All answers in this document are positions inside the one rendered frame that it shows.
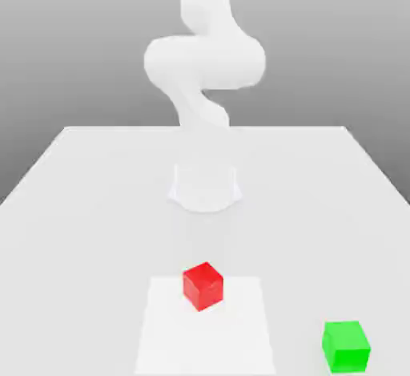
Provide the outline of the small red cube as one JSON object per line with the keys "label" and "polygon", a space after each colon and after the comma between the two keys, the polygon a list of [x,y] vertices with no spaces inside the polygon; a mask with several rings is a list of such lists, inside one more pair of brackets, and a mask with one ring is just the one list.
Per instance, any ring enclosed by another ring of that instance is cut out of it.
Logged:
{"label": "small red cube", "polygon": [[223,276],[205,261],[183,272],[183,295],[202,311],[223,300]]}

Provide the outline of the small green cube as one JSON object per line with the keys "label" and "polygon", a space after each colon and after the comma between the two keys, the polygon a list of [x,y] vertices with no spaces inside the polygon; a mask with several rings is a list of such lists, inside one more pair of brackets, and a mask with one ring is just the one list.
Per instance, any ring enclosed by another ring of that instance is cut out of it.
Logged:
{"label": "small green cube", "polygon": [[322,349],[332,374],[365,372],[372,351],[359,321],[326,321]]}

